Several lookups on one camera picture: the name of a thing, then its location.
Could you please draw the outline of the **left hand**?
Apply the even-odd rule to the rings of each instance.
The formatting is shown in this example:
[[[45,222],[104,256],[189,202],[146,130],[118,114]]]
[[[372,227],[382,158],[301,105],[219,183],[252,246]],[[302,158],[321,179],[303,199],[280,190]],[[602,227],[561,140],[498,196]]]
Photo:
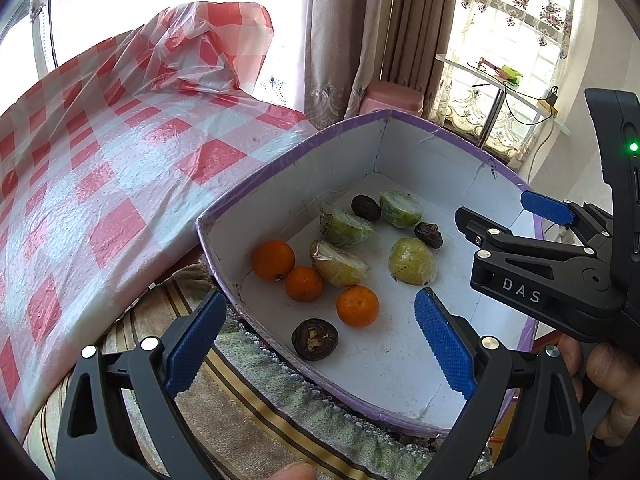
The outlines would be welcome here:
[[[266,480],[317,480],[317,473],[306,463],[292,463],[269,476]]]

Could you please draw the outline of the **right hand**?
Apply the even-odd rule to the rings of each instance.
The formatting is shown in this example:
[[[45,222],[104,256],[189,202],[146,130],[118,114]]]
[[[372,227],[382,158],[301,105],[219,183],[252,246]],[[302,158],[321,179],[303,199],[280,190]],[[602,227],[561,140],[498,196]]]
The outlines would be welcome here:
[[[594,436],[612,448],[621,446],[639,418],[639,365],[622,350],[602,342],[590,352],[586,373],[593,385],[614,399]]]

